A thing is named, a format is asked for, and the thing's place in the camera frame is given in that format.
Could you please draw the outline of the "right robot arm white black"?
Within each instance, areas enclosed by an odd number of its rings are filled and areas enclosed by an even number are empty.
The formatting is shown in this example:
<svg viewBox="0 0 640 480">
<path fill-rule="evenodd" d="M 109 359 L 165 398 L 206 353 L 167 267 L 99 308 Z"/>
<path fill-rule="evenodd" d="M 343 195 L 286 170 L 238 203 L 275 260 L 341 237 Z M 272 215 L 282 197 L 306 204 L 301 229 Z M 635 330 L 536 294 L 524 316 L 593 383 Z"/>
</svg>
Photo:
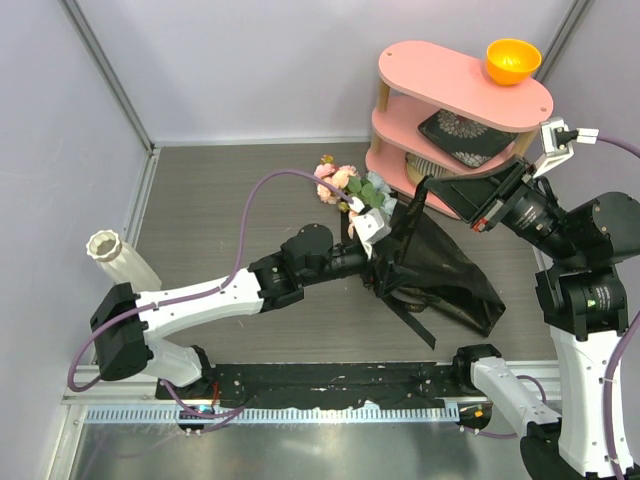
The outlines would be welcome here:
<svg viewBox="0 0 640 480">
<path fill-rule="evenodd" d="M 534 479 L 637 478 L 618 366 L 639 320 L 628 313 L 617 267 L 639 253 L 638 202 L 608 192 L 565 210 L 549 181 L 517 156 L 489 173 L 429 177 L 421 187 L 473 230 L 503 225 L 551 260 L 535 292 L 557 355 L 561 409 L 537 398 L 486 345 L 458 351 L 455 389 L 491 400 Z"/>
</svg>

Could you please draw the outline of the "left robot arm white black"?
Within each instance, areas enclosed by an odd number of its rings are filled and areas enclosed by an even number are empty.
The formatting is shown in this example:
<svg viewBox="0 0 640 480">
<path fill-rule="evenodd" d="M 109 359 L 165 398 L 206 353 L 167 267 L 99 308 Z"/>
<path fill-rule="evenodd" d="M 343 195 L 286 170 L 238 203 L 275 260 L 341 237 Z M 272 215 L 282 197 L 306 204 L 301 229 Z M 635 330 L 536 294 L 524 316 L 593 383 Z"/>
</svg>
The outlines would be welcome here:
<svg viewBox="0 0 640 480">
<path fill-rule="evenodd" d="M 308 224 L 266 256 L 232 278 L 224 277 L 173 290 L 134 292 L 130 283 L 112 287 L 90 320 L 103 381 L 139 373 L 169 381 L 190 398 L 205 397 L 213 375 L 202 349 L 179 347 L 167 336 L 233 316 L 282 309 L 303 300 L 307 286 L 354 275 L 378 285 L 374 269 L 377 242 L 391 229 L 367 220 L 358 240 L 336 244 L 331 231 Z"/>
</svg>

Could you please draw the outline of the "flower bouquet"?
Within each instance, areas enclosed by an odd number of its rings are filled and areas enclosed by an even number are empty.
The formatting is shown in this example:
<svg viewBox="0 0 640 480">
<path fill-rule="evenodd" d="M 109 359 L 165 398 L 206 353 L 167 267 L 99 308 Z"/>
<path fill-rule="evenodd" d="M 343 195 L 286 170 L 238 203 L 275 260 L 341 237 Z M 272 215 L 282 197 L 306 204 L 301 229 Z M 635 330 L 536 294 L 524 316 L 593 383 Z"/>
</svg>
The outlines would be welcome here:
<svg viewBox="0 0 640 480">
<path fill-rule="evenodd" d="M 424 213 L 418 203 L 426 199 L 422 183 L 416 185 L 414 198 L 404 203 L 377 173 L 363 176 L 353 165 L 336 165 L 330 155 L 320 159 L 314 175 L 333 186 L 319 184 L 316 192 L 321 202 L 342 211 L 342 236 L 349 243 L 355 241 L 355 213 L 335 191 L 358 197 L 367 206 L 375 198 L 382 200 L 381 214 L 391 223 L 391 258 L 416 274 L 383 301 L 418 336 L 435 345 L 435 337 L 414 317 L 428 308 L 485 337 L 491 333 L 506 306 L 480 267 Z"/>
</svg>

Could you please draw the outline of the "black ribbon with gold lettering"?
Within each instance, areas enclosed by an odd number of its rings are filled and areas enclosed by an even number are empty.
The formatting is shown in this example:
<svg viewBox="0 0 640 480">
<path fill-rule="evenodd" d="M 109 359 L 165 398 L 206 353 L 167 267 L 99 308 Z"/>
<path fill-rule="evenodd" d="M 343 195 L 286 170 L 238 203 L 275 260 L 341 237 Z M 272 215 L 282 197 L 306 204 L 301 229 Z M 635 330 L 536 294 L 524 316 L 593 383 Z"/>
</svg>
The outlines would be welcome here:
<svg viewBox="0 0 640 480">
<path fill-rule="evenodd" d="M 416 285 L 420 275 L 403 265 L 410 242 L 423 214 L 429 192 L 425 183 L 429 178 L 426 176 L 417 184 L 414 197 L 408 204 L 404 215 L 394 223 L 391 233 L 385 238 L 385 245 L 397 248 L 396 264 L 400 273 L 400 282 L 390 295 L 381 299 L 394 314 L 434 350 L 435 336 L 414 316 L 414 313 L 422 313 L 429 307 L 429 300 L 425 297 L 422 289 Z"/>
</svg>

